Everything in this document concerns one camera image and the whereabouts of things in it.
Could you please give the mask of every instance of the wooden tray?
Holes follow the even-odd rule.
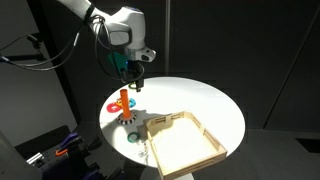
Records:
[[[162,180],[195,172],[226,158],[227,150],[190,112],[145,120]]]

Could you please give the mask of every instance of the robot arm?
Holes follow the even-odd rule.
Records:
[[[124,52],[131,61],[152,62],[156,52],[147,48],[144,43],[145,19],[144,14],[135,8],[122,7],[116,14],[110,16],[93,7],[88,0],[58,0],[68,7],[81,19],[100,16],[108,30],[112,46],[124,46]],[[88,22],[93,32],[98,35],[100,23]]]

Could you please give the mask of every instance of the white tabletop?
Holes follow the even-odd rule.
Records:
[[[121,125],[116,118],[122,111],[110,113],[107,106],[120,98],[120,89],[128,89],[128,97],[136,101],[130,108],[137,115],[130,125]],[[125,157],[150,167],[157,167],[150,146],[148,155],[140,157],[137,145],[127,136],[138,132],[144,119],[189,111],[227,149],[229,156],[240,145],[244,133],[243,114],[236,103],[220,90],[205,83],[177,77],[157,77],[144,80],[141,92],[124,86],[114,92],[104,103],[100,112],[100,127],[109,144]]]

